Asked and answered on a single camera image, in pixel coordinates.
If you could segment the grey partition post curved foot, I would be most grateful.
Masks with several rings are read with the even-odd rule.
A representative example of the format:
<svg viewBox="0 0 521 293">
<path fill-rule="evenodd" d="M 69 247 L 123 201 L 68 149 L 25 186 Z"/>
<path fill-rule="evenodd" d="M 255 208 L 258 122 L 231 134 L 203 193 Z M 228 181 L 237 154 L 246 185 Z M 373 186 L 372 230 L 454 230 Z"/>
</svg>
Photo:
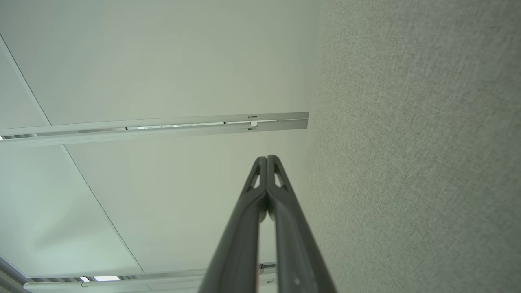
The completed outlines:
<svg viewBox="0 0 521 293">
<path fill-rule="evenodd" d="M 197 293 L 206 269 L 154 274 L 34 279 L 29 293 Z"/>
</svg>

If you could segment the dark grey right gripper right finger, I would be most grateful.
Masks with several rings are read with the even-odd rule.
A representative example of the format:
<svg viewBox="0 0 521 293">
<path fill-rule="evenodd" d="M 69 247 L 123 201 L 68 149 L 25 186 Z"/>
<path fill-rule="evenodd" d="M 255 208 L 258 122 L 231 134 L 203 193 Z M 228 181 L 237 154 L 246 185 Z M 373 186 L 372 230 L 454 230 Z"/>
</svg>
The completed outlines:
<svg viewBox="0 0 521 293">
<path fill-rule="evenodd" d="M 267 157 L 269 214 L 276 228 L 279 293 L 337 293 L 281 160 Z"/>
</svg>

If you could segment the grey partition post double foot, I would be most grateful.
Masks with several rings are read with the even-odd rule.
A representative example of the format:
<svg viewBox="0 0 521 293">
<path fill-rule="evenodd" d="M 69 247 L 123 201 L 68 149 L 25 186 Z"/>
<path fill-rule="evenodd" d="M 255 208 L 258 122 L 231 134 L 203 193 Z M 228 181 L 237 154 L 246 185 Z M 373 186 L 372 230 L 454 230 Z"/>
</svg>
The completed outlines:
<svg viewBox="0 0 521 293">
<path fill-rule="evenodd" d="M 305 129 L 308 112 L 118 120 L 0 129 L 0 149 Z"/>
</svg>

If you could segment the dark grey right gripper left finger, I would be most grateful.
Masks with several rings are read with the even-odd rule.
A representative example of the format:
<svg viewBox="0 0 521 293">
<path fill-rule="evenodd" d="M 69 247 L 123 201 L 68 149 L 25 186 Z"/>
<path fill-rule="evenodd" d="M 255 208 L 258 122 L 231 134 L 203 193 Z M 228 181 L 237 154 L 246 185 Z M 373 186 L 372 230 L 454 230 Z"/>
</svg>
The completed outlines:
<svg viewBox="0 0 521 293">
<path fill-rule="evenodd" d="M 265 219 L 267 158 L 259 157 L 246 179 L 198 293 L 257 293 L 259 224 Z"/>
</svg>

